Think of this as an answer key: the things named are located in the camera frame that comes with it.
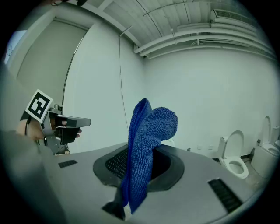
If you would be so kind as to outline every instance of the white pipe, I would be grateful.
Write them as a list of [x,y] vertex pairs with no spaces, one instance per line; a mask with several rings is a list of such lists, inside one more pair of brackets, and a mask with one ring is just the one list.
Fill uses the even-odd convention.
[[256,32],[254,32],[254,31],[245,29],[243,27],[235,26],[235,25],[230,25],[230,24],[211,23],[211,28],[232,29],[232,30],[236,30],[236,31],[246,33],[246,34],[251,35],[253,37],[257,36]]
[[[199,38],[200,38],[200,40],[201,39],[221,39],[221,40],[237,41],[237,42],[241,42],[241,43],[244,43],[244,44],[248,44],[250,46],[254,46],[256,48],[259,48],[259,49],[273,55],[273,52],[271,52],[270,50],[261,46],[260,44],[254,43],[254,42],[249,41],[249,40],[245,40],[245,39],[240,38],[240,37],[233,37],[233,36],[226,36],[226,35],[201,35],[201,36],[199,36]],[[190,37],[185,37],[185,38],[178,39],[177,43],[182,43],[182,42],[186,42],[186,41],[190,41],[190,40],[197,40],[197,36],[190,36]],[[144,51],[143,53],[140,53],[139,55],[144,56],[144,55],[149,54],[153,51],[159,50],[161,48],[164,48],[164,47],[167,47],[167,46],[170,46],[170,45],[173,45],[173,44],[175,44],[175,41],[169,41],[167,43],[160,44],[160,45],[158,45],[156,47],[153,47],[153,48],[151,48],[147,51]]]
[[[249,40],[252,40],[252,41],[255,41],[257,43],[260,43],[261,45],[264,45],[265,47],[269,48],[270,49],[270,46],[268,46],[266,43],[264,43],[263,41],[255,38],[255,37],[252,37],[251,35],[248,35],[248,34],[244,34],[244,33],[241,33],[241,32],[238,32],[238,31],[233,31],[233,30],[227,30],[227,29],[221,29],[221,28],[200,28],[200,29],[191,29],[191,30],[187,30],[187,31],[181,31],[181,32],[177,32],[175,33],[176,37],[179,37],[179,36],[183,36],[183,35],[188,35],[188,34],[195,34],[195,33],[222,33],[222,34],[228,34],[228,35],[234,35],[234,36],[239,36],[239,37],[243,37],[243,38],[246,38],[246,39],[249,39]],[[169,35],[166,35],[166,36],[163,36],[163,37],[160,37],[156,40],[153,40],[143,46],[141,46],[140,48],[136,49],[134,51],[134,53],[139,53],[140,51],[143,51],[145,50],[146,48],[148,47],[151,47],[155,44],[158,44],[160,42],[163,42],[165,40],[168,40],[168,39],[172,39],[173,38],[173,34],[169,34]]]
[[177,52],[177,51],[189,50],[189,49],[197,49],[197,48],[221,48],[221,49],[237,50],[237,51],[243,51],[243,52],[254,53],[254,54],[261,55],[261,56],[263,56],[263,57],[266,57],[266,58],[269,58],[269,59],[272,59],[272,60],[276,61],[275,58],[272,58],[272,57],[263,55],[263,54],[261,54],[261,53],[249,51],[249,50],[246,50],[246,49],[239,49],[239,48],[234,48],[234,47],[224,47],[224,46],[207,46],[207,45],[200,45],[200,46],[195,46],[195,47],[185,47],[185,48],[175,49],[175,50],[171,50],[171,51],[168,51],[168,52],[160,53],[160,54],[155,55],[155,56],[152,56],[152,57],[149,56],[149,57],[147,57],[147,58],[148,58],[148,59],[153,59],[153,58],[156,58],[156,57],[165,55],[165,54],[169,54],[169,53],[173,53],[173,52]]

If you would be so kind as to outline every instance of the blue towel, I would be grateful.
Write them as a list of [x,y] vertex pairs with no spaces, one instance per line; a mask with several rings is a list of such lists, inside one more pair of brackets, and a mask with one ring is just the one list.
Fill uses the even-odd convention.
[[[135,134],[139,128],[139,125],[142,123],[143,119],[151,113],[152,108],[147,99],[141,100],[134,108],[132,118],[129,126],[128,133],[128,154],[127,158],[131,158],[132,146]],[[127,159],[126,163],[126,175],[122,181],[122,205],[125,206],[128,203],[128,195],[129,195],[129,177],[131,176],[130,172],[130,159]]]
[[127,186],[125,191],[123,188],[122,193],[123,198],[128,198],[132,213],[147,195],[147,185],[151,180],[153,169],[153,149],[160,146],[161,141],[175,135],[177,124],[178,118],[175,113],[160,107],[148,113],[143,121],[138,123],[137,130],[133,132],[134,141],[132,148],[129,148],[127,159],[129,163],[127,176],[122,184],[122,186]]

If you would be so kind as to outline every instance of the ceiling vent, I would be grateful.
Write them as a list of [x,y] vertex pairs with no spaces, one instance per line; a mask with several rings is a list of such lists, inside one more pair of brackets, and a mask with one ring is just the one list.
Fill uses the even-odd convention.
[[213,9],[210,13],[211,22],[236,25],[250,30],[256,30],[258,23],[246,16],[222,9]]

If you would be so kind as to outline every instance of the ceiling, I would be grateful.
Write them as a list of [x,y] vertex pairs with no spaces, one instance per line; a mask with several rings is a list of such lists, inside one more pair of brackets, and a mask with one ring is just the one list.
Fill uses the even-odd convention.
[[[76,4],[76,1],[71,0],[70,3]],[[143,46],[155,42],[144,50],[138,52],[134,50],[135,53],[140,53],[141,56],[146,56],[148,58],[159,56],[166,52],[173,52],[174,50],[188,49],[190,46],[193,46],[192,44],[196,42],[196,40],[182,42],[180,44],[176,42],[175,44],[162,47],[151,53],[143,53],[156,46],[171,42],[173,39],[178,41],[181,38],[196,35],[196,33],[179,35],[178,32],[180,32],[184,26],[188,27],[188,25],[210,25],[212,22],[210,19],[210,12],[213,9],[235,12],[254,20],[251,14],[235,0],[88,0],[82,7],[101,16],[112,25],[116,26],[120,31],[125,31],[125,35],[135,43],[136,48],[143,48]],[[197,32],[197,35],[198,34],[209,35],[211,32]],[[168,35],[173,35],[174,38],[156,41]],[[209,47],[221,47],[221,44],[226,47],[228,44],[230,44],[230,46],[233,44],[233,42],[229,43],[225,41],[220,41],[219,43],[217,40],[208,41],[211,43],[206,42],[207,41],[204,41],[204,46],[208,45]],[[253,47],[242,44],[236,45],[236,49],[242,48],[249,51],[256,50],[255,45]],[[256,50],[257,53],[263,53],[260,49]]]

